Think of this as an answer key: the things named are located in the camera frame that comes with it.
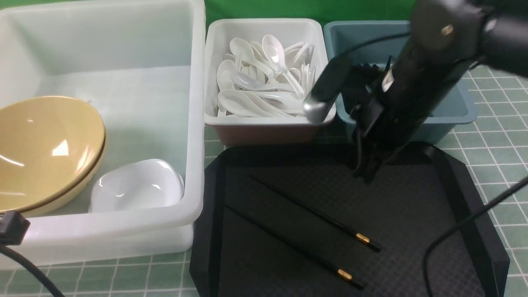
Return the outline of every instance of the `power plug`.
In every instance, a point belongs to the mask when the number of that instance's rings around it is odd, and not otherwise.
[[[30,224],[18,211],[6,211],[0,218],[0,245],[20,245]]]

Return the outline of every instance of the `bowl rim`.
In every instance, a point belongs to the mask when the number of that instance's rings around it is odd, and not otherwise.
[[[15,105],[24,104],[24,103],[28,103],[28,102],[31,102],[31,101],[42,100],[42,99],[46,99],[46,98],[55,98],[55,99],[59,98],[59,99],[73,100],[73,101],[76,101],[76,102],[78,102],[78,103],[80,103],[82,105],[85,105],[86,107],[89,107],[94,112],[94,115],[97,115],[98,122],[100,122],[101,127],[102,127],[102,132],[103,132],[103,138],[102,138],[102,140],[99,143],[98,153],[97,153],[96,157],[92,158],[92,160],[88,163],[88,166],[86,166],[86,168],[84,170],[79,172],[79,174],[77,174],[77,176],[72,178],[67,184],[65,184],[61,189],[59,189],[55,193],[53,193],[53,194],[51,194],[51,195],[49,195],[49,196],[47,196],[45,198],[42,198],[42,199],[38,199],[38,200],[35,199],[32,202],[30,202],[30,203],[27,203],[27,204],[25,204],[23,206],[20,206],[20,207],[14,208],[14,209],[3,209],[1,207],[1,205],[0,205],[0,214],[3,214],[4,212],[6,212],[8,210],[15,210],[15,211],[20,211],[20,212],[28,211],[28,210],[34,209],[36,207],[42,206],[44,204],[47,204],[50,201],[53,201],[53,200],[58,199],[59,197],[63,196],[65,193],[69,192],[77,184],[79,184],[91,172],[91,170],[93,169],[94,165],[98,162],[98,160],[99,160],[99,158],[101,156],[102,150],[104,149],[104,145],[105,145],[106,138],[107,138],[107,131],[106,131],[106,127],[105,127],[104,121],[102,120],[101,115],[99,114],[99,112],[93,106],[91,106],[89,103],[87,103],[87,102],[85,102],[85,101],[83,101],[81,99],[77,99],[77,98],[73,98],[73,97],[67,97],[67,96],[39,96],[39,97],[33,97],[33,98],[29,98],[29,99],[25,99],[25,100],[21,100],[21,101],[15,102],[13,104],[10,104],[8,106],[0,108],[0,111],[8,109],[8,108],[11,108],[11,107],[13,107]]]

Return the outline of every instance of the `white container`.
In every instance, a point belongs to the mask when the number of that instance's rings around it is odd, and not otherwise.
[[[42,95],[89,101],[108,132],[95,178],[67,206],[31,218],[15,249],[37,265],[180,252],[203,203],[202,0],[94,0],[0,11],[0,107]],[[185,177],[176,205],[89,214],[104,173],[145,159]],[[0,269],[15,267],[0,257]]]
[[[219,20],[209,26],[205,43],[205,111],[204,119],[212,126],[220,141],[227,146],[257,144],[288,144],[309,142],[320,125],[313,125],[304,117],[249,118],[216,117],[218,110],[218,85],[216,70],[226,53],[229,42],[242,38],[248,42],[262,42],[271,34],[286,48],[304,41],[315,46],[311,64],[316,68],[316,78],[328,64],[321,25],[306,18],[242,18]],[[336,113],[335,106],[322,125],[329,124]]]

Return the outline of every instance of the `large white plastic tub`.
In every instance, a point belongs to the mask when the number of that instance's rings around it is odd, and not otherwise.
[[[37,265],[179,252],[203,199],[202,0],[104,0],[0,11],[0,107],[34,96],[89,101],[108,151],[86,190],[31,218],[16,250]],[[121,165],[163,159],[185,177],[176,205],[88,214],[93,182]],[[0,268],[15,265],[0,257]]]

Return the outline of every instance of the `gold chopstick band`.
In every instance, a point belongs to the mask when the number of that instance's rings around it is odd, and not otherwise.
[[[346,279],[347,281],[352,280],[352,275],[342,269],[338,270],[337,274],[339,274],[342,278]]]
[[[363,234],[361,233],[356,233],[356,238],[361,240],[365,244],[370,242],[370,239],[368,237],[363,236]]]

